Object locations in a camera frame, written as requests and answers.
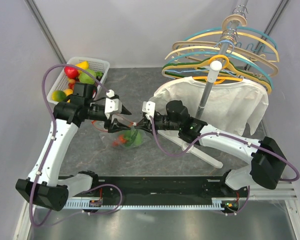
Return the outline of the clear zip top bag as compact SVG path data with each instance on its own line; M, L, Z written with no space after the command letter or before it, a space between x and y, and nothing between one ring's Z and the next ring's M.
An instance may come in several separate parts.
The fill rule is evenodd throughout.
M135 128L137 126L136 122L129 123L130 130L115 133L108 133L100 121L93 120L91 123L99 131L99 137L107 147L128 150L140 147L151 140L144 131Z

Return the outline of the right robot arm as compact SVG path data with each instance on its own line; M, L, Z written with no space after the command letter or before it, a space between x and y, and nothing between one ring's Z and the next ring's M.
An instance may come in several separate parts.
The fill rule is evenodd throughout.
M154 137L162 135L179 145L182 155L191 153L215 168L221 168L222 164L197 148L203 146L228 153L247 163L242 168L228 170L223 174L219 191L225 197L255 184L274 190L281 181L287 160L273 138L266 136L259 140L220 130L190 116L180 100L168 102L165 115L156 111L156 104L152 101L143 102L142 112L143 117L137 123L137 129L151 133Z

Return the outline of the orange carrot toy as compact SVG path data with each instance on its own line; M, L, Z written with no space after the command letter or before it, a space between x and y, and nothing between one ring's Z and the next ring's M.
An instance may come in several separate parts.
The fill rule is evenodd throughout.
M112 142L113 147L124 145L127 142L127 139L123 134L118 135L115 140Z

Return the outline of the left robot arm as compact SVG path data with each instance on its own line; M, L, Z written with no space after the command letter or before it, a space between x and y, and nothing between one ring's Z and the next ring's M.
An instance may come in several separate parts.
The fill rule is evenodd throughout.
M109 133L128 130L114 114L130 115L119 99L110 90L105 104L96 104L94 93L96 86L76 83L73 93L52 110L51 128L42 152L26 179L18 179L16 190L29 203L53 211L64 208L68 198L85 193L89 197L100 191L98 175L93 171L80 171L75 176L60 179L59 173L68 147L85 120L104 122Z

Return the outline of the small green fruit toy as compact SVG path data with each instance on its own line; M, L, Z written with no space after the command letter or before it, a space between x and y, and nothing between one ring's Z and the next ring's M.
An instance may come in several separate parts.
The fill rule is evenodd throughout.
M132 147L138 147L143 142L143 136L141 134L141 131L137 129L131 130L131 137L130 137L130 143Z

